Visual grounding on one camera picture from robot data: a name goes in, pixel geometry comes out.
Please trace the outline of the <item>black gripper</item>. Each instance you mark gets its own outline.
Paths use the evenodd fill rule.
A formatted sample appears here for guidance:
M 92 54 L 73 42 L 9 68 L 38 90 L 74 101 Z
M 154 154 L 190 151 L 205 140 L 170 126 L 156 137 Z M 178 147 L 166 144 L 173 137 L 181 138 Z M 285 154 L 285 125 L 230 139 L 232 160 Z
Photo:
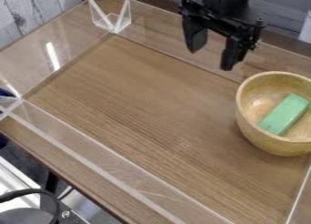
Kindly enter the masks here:
M 194 53 L 208 43 L 208 31 L 226 37 L 220 69 L 230 71 L 259 40 L 264 28 L 260 14 L 249 0 L 181 0 L 182 35 Z

